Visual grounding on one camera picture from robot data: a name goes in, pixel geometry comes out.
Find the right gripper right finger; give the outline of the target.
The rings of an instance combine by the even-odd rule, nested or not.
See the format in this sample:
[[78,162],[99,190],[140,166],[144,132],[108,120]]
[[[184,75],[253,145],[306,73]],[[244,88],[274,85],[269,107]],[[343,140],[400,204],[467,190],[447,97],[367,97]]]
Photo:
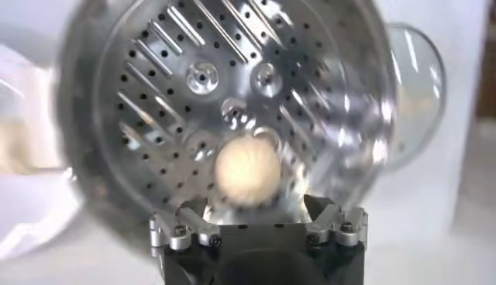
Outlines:
[[307,241],[312,246],[323,245],[332,239],[341,246],[367,247],[368,213],[360,207],[342,209],[323,197],[305,195],[303,198],[311,219],[305,225]]

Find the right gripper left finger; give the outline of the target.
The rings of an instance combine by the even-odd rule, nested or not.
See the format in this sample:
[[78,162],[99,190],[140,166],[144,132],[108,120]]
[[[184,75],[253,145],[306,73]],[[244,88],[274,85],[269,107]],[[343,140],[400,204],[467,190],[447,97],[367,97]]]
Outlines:
[[207,207],[207,199],[163,199],[162,207],[149,220],[151,247],[168,246],[173,251],[184,251],[194,242],[220,247],[220,227],[203,218]]

